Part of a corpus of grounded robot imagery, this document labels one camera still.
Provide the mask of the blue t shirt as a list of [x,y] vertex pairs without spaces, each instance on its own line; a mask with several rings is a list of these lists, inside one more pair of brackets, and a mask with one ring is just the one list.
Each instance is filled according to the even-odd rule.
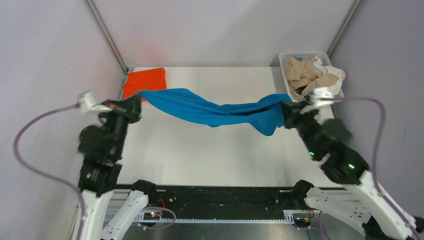
[[271,136],[285,123],[282,102],[291,102],[285,93],[274,93],[257,102],[218,105],[186,88],[142,90],[141,96],[160,111],[195,124],[212,128],[250,124],[264,136]]

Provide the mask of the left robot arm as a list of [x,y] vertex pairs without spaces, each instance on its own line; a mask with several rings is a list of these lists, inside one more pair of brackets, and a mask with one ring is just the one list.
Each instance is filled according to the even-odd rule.
[[120,240],[144,208],[157,204],[156,184],[137,180],[124,205],[109,226],[103,222],[122,169],[124,143],[130,124],[141,119],[142,95],[124,100],[97,102],[92,91],[78,98],[82,113],[104,118],[101,126],[89,125],[79,134],[78,151],[83,155],[78,188],[81,193],[81,223],[75,240]]

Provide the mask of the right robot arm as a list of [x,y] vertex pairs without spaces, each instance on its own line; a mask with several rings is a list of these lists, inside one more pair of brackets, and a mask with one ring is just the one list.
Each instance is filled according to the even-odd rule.
[[290,195],[297,209],[308,206],[321,210],[351,226],[367,240],[413,240],[424,232],[424,219],[402,210],[383,187],[374,182],[370,165],[348,146],[352,134],[339,119],[319,123],[318,109],[304,111],[307,101],[281,103],[284,127],[297,130],[314,161],[333,183],[341,185],[360,202],[360,206],[331,199],[311,183],[300,180],[296,186],[306,186]]

